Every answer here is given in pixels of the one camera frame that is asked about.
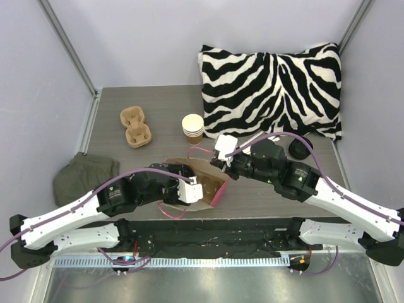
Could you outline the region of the pink paper gift bag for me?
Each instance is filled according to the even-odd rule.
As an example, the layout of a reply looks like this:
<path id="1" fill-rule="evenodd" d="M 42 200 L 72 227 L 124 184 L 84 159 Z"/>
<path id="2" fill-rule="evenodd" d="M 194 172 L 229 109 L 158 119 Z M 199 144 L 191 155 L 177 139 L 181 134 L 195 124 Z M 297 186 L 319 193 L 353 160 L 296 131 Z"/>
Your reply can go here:
<path id="1" fill-rule="evenodd" d="M 164 162 L 167 164 L 185 164 L 190 166 L 196 173 L 198 181 L 203 186 L 203 199 L 190 204 L 184 205 L 170 205 L 167 202 L 159 202 L 158 209 L 166 217 L 172 219 L 180 219 L 186 213 L 193 211 L 202 211 L 215 208 L 221 197 L 223 196 L 230 177 L 224 174 L 220 169 L 210 165 L 210 161 L 203 158 L 191 157 L 190 153 L 193 150 L 202 150 L 214 156 L 214 152 L 206 148 L 192 146 L 187 151 L 187 156 L 182 158 L 168 158 Z"/>

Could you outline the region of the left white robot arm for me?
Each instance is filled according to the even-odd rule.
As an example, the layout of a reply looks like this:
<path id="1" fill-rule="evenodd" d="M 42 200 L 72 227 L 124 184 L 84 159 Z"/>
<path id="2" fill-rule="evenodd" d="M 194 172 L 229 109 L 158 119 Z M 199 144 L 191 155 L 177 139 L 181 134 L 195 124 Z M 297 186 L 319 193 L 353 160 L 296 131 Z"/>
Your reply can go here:
<path id="1" fill-rule="evenodd" d="M 11 217 L 11 259 L 27 270 L 66 252 L 93 248 L 130 251 L 137 236 L 128 221 L 119 219 L 94 228 L 89 224 L 132 213 L 156 201 L 189 206 L 202 198 L 203 187 L 188 165 L 154 163 L 132 170 L 44 215 Z"/>

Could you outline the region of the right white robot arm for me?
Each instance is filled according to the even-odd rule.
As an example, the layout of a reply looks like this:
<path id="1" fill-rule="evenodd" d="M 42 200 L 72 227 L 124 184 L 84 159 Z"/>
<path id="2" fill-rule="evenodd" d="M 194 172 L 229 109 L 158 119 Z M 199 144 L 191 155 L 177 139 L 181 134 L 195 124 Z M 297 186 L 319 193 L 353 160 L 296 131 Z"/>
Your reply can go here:
<path id="1" fill-rule="evenodd" d="M 394 210 L 370 202 L 302 162 L 289 160 L 283 147 L 268 139 L 251 143 L 244 153 L 237 138 L 219 136 L 211 160 L 232 179 L 240 176 L 274 187 L 284 198 L 307 203 L 332 212 L 345 223 L 321 223 L 297 218 L 285 233 L 292 249 L 303 245 L 324 244 L 360 249 L 388 266 L 403 262 L 403 210 Z"/>

